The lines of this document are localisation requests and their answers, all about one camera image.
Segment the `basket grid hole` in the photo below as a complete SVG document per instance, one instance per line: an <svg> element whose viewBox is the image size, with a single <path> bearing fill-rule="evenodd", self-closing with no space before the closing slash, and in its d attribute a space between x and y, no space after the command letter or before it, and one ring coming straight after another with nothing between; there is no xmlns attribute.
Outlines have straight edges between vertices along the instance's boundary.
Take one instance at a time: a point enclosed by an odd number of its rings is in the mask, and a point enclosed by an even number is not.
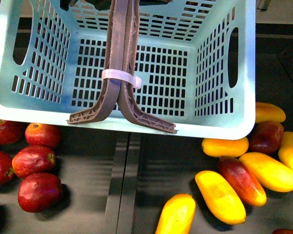
<svg viewBox="0 0 293 234"><path fill-rule="evenodd" d="M233 98L224 91L224 42L235 8L198 48L195 116L233 113Z"/></svg>
<svg viewBox="0 0 293 234"><path fill-rule="evenodd" d="M18 86L18 82L19 82L19 77L18 76L14 76L13 84L12 84L12 92L16 92L16 89L17 89L17 86Z"/></svg>
<svg viewBox="0 0 293 234"><path fill-rule="evenodd" d="M147 113L184 116L187 51L139 45L137 49L136 70L162 74L150 75L150 85L135 91L137 104ZM161 65L149 66L150 61Z"/></svg>
<svg viewBox="0 0 293 234"><path fill-rule="evenodd" d="M140 13L139 34L191 41L215 1L205 0L200 5L196 1L187 1L184 12L178 17ZM107 11L99 12L85 1L75 4L72 11L79 27L107 30Z"/></svg>
<svg viewBox="0 0 293 234"><path fill-rule="evenodd" d="M60 103L61 99L57 95L62 94L63 74L71 35L49 2L42 5L41 10L44 11L44 15L38 23L36 51L33 52L33 66L28 74L28 78L41 87L32 85L31 96Z"/></svg>
<svg viewBox="0 0 293 234"><path fill-rule="evenodd" d="M81 39L72 106L92 107L99 98L105 58L105 41Z"/></svg>

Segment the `yellow mango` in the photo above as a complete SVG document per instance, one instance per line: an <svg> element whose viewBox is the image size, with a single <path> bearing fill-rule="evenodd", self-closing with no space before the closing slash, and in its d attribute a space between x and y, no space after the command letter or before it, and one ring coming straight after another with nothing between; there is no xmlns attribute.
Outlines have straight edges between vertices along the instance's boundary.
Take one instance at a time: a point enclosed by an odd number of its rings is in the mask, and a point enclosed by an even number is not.
<svg viewBox="0 0 293 234"><path fill-rule="evenodd" d="M212 214L224 223L244 223L246 211L232 186L217 172L201 171L195 182Z"/></svg>
<svg viewBox="0 0 293 234"><path fill-rule="evenodd" d="M275 121L282 123L285 121L284 111L273 104L256 102L255 104L255 123L261 123L264 121Z"/></svg>
<svg viewBox="0 0 293 234"><path fill-rule="evenodd" d="M202 141L202 150L211 157L239 157L249 148L249 140L244 137L238 140L205 138Z"/></svg>
<svg viewBox="0 0 293 234"><path fill-rule="evenodd" d="M189 194L177 194L166 202L155 234L188 234L196 203Z"/></svg>
<svg viewBox="0 0 293 234"><path fill-rule="evenodd" d="M239 160L262 186L276 192L293 190L293 171L274 158L263 153L251 152L242 155Z"/></svg>
<svg viewBox="0 0 293 234"><path fill-rule="evenodd" d="M284 132L278 151L279 160L293 170L293 132Z"/></svg>

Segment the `dark gray surface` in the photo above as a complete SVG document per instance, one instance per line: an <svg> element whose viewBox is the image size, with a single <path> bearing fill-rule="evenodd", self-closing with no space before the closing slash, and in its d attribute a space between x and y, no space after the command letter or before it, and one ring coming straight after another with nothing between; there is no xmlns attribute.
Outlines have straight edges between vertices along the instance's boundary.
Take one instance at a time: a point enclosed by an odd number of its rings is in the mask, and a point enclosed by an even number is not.
<svg viewBox="0 0 293 234"><path fill-rule="evenodd" d="M137 194L137 173L141 147L141 134L131 133L126 158L117 234L128 234L133 226L135 197Z"/></svg>
<svg viewBox="0 0 293 234"><path fill-rule="evenodd" d="M16 178L0 186L0 234L101 234L102 229L106 234L115 233L128 134L74 127L61 129L63 139L55 149L57 166L53 173L65 185L64 199L48 211L27 213L17 202L21 180ZM14 156L25 146L23 139L0 150Z"/></svg>

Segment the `plastic basket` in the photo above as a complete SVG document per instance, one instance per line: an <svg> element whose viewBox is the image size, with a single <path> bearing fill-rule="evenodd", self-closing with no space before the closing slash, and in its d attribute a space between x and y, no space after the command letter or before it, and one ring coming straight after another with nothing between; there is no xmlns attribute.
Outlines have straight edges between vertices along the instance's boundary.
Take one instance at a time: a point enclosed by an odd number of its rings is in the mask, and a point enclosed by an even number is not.
<svg viewBox="0 0 293 234"><path fill-rule="evenodd" d="M79 0L30 0L30 44L13 60L22 0L0 6L0 118L68 125L70 113L99 96L108 11ZM231 33L238 28L238 75L228 75ZM135 75L140 108L176 124L176 136L237 139L255 120L255 1L174 0L141 6ZM167 134L129 123L117 106L102 122L76 125Z"/></svg>

